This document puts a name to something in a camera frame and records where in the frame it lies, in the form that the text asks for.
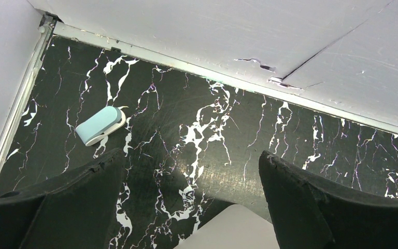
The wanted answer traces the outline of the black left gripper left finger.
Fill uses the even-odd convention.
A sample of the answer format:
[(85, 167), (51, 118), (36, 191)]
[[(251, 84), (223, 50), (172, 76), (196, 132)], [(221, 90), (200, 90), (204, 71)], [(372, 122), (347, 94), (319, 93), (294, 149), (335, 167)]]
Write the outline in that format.
[(125, 155), (113, 149), (0, 196), (0, 248), (107, 248)]

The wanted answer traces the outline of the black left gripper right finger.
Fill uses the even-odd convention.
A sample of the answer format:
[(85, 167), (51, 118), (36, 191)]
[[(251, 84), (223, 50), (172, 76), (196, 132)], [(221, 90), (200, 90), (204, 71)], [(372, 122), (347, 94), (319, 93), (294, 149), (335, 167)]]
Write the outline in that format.
[(398, 199), (358, 191), (269, 151), (259, 175), (280, 248), (398, 248)]

